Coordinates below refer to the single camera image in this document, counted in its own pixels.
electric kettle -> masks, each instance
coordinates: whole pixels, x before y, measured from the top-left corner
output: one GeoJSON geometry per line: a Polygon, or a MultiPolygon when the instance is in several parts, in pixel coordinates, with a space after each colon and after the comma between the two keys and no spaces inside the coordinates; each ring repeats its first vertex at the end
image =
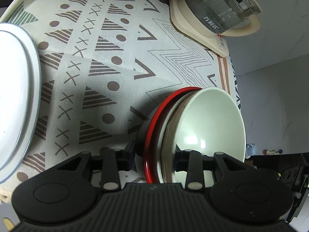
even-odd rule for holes
{"type": "Polygon", "coordinates": [[[219,41],[217,35],[245,36],[261,26],[257,14],[262,9],[256,0],[170,0],[170,10],[172,22],[180,31],[217,53],[220,49],[221,56],[227,56],[228,50],[222,46],[225,40],[219,41]],[[245,26],[234,27],[246,20],[249,23],[245,26]]]}

orange stripe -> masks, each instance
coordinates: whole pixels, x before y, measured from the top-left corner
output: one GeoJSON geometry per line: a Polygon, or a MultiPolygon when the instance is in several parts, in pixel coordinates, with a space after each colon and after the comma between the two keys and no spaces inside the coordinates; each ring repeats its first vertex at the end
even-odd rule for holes
{"type": "Polygon", "coordinates": [[[225,80],[227,81],[228,94],[231,95],[230,82],[229,82],[229,70],[228,70],[228,63],[227,63],[226,57],[223,58],[223,65],[224,65],[224,72],[225,72],[225,80]]]}
{"type": "Polygon", "coordinates": [[[221,66],[221,59],[220,56],[217,55],[218,58],[218,64],[219,64],[219,74],[220,74],[220,79],[221,79],[221,85],[222,89],[225,90],[225,84],[224,84],[224,78],[223,78],[223,72],[222,72],[222,66],[221,66]]]}

stack of bowls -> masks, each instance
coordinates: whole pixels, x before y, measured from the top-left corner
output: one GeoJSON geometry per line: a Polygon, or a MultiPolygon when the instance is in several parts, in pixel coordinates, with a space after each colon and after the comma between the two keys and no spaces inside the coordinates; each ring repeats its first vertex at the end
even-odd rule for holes
{"type": "MultiPolygon", "coordinates": [[[[245,158],[244,122],[237,104],[217,87],[185,87],[169,95],[149,114],[138,133],[144,141],[144,170],[148,183],[182,183],[186,172],[173,168],[176,147],[213,156],[224,152],[240,161],[245,158]]],[[[205,187],[213,185],[204,171],[205,187]]]]}

red bowl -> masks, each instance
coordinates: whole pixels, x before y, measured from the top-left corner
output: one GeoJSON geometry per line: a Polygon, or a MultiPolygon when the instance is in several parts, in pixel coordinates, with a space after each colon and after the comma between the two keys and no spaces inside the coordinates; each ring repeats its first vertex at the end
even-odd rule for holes
{"type": "Polygon", "coordinates": [[[159,122],[158,120],[160,119],[160,117],[165,118],[166,115],[162,113],[169,111],[173,107],[175,102],[177,102],[177,100],[179,100],[182,96],[191,91],[200,89],[201,88],[199,87],[185,87],[173,92],[162,102],[162,104],[158,107],[157,111],[152,117],[147,131],[144,152],[143,152],[144,170],[145,170],[146,181],[148,183],[159,183],[158,175],[156,173],[156,162],[154,160],[155,151],[154,149],[151,149],[151,147],[153,146],[150,145],[152,136],[156,132],[156,126],[157,123],[159,122]]]}

green striped triangle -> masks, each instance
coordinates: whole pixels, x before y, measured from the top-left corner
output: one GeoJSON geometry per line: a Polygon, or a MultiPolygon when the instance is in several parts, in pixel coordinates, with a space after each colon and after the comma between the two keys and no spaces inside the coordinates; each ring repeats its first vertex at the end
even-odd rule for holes
{"type": "Polygon", "coordinates": [[[38,21],[38,19],[34,15],[24,11],[23,5],[24,5],[24,2],[22,2],[15,9],[12,15],[7,19],[7,22],[16,24],[16,25],[23,25],[25,23],[38,21]]]}

